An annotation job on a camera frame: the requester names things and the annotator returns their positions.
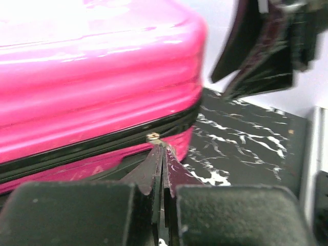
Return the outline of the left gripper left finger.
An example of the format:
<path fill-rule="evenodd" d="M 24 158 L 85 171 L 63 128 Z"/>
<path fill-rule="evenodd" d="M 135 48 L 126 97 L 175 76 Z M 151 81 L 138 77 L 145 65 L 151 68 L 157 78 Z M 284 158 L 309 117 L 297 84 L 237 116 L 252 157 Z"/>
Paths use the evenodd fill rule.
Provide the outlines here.
<path fill-rule="evenodd" d="M 119 181 L 27 182 L 1 211 L 1 245 L 158 245 L 163 146 Z"/>

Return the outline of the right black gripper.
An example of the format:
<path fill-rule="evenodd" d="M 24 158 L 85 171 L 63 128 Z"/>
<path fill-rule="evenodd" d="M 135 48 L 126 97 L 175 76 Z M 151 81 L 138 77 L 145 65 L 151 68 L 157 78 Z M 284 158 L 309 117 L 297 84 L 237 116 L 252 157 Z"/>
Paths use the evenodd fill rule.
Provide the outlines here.
<path fill-rule="evenodd" d="M 223 99 L 287 90 L 293 70 L 310 68 L 326 30 L 327 1 L 239 1 L 211 80 L 236 72 Z"/>

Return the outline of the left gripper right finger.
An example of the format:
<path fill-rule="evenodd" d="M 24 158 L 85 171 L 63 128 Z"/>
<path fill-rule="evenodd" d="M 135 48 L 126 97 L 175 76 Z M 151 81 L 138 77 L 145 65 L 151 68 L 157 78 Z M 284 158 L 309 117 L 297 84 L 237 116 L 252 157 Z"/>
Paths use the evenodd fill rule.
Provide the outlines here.
<path fill-rule="evenodd" d="M 294 194 L 285 187 L 207 186 L 163 156 L 169 245 L 316 245 Z"/>

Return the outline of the silver zipper pull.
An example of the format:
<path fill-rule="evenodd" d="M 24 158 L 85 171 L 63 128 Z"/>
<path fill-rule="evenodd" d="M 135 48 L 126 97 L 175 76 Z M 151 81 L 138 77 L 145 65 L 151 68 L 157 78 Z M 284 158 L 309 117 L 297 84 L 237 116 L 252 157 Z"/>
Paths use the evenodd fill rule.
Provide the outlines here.
<path fill-rule="evenodd" d="M 156 132 L 152 132 L 146 135 L 146 141 L 151 142 L 151 141 L 156 141 L 160 139 L 160 134 Z"/>

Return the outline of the pink teal cartoon suitcase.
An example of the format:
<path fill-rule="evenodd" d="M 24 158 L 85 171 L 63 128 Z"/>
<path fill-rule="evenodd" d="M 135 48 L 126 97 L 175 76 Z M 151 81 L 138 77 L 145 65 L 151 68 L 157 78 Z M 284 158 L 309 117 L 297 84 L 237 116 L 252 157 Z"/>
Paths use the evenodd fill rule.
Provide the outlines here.
<path fill-rule="evenodd" d="M 112 169 L 152 132 L 184 159 L 206 37 L 176 1 L 1 1 L 1 193 Z"/>

